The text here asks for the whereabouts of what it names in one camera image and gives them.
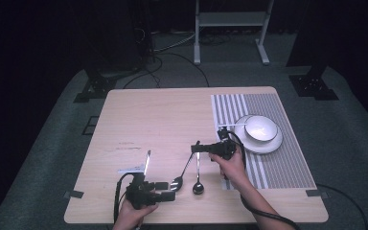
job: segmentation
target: dark background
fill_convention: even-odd
[[[151,0],[151,29],[191,30],[194,2]],[[265,7],[263,0],[201,2],[212,12]],[[324,58],[368,110],[368,1],[276,1],[269,32],[297,31],[288,65]],[[83,69],[81,55],[96,54],[67,1],[0,1],[0,203],[61,91]]]

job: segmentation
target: forearm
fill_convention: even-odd
[[[257,209],[266,213],[278,215],[278,213],[271,207],[271,205],[265,200],[265,198],[253,187],[253,185],[247,181],[242,183],[238,188],[241,196],[245,199],[246,203],[253,209]],[[279,221],[277,219],[266,218],[257,214],[253,214],[256,221],[259,224],[260,229],[294,229],[292,226]]]

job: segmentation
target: human arm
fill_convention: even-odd
[[[133,208],[130,201],[125,199],[122,202],[122,208],[119,211],[118,219],[113,225],[112,230],[131,230],[136,226],[140,226],[142,224],[143,218],[157,208],[158,203],[143,207],[140,210],[136,210]]]
[[[253,209],[257,209],[270,214],[278,215],[278,213],[271,207],[265,198],[256,190],[250,183],[246,172],[244,170],[242,155],[239,147],[233,154],[232,158],[225,160],[216,154],[209,154],[211,159],[216,161],[220,166],[220,173],[225,175],[232,183],[232,185],[241,193],[246,203]],[[294,229],[285,222],[266,218],[260,215],[253,214],[259,224],[260,229]]]

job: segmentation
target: metal spoon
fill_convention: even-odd
[[[194,156],[194,154],[191,153],[190,159],[188,159],[187,165],[185,166],[185,168],[183,170],[183,173],[180,176],[178,176],[176,179],[174,179],[172,181],[172,183],[170,184],[170,190],[177,192],[178,190],[181,189],[181,186],[183,186],[183,175],[184,175],[184,172],[185,172],[185,170],[187,170],[188,165],[190,165],[190,162],[193,159],[193,156]]]
[[[196,153],[196,184],[193,187],[193,194],[201,195],[204,193],[204,186],[199,182],[199,152]]]

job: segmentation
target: hand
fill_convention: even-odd
[[[220,174],[222,176],[226,175],[236,189],[239,189],[241,185],[250,183],[244,171],[244,164],[239,148],[240,147],[237,146],[237,150],[229,160],[225,160],[216,154],[209,153],[211,159],[219,164]]]
[[[136,210],[133,208],[130,201],[124,199],[122,202],[122,208],[119,211],[118,219],[113,226],[113,230],[131,230],[136,226],[140,226],[143,222],[143,218],[157,208],[158,203]]]

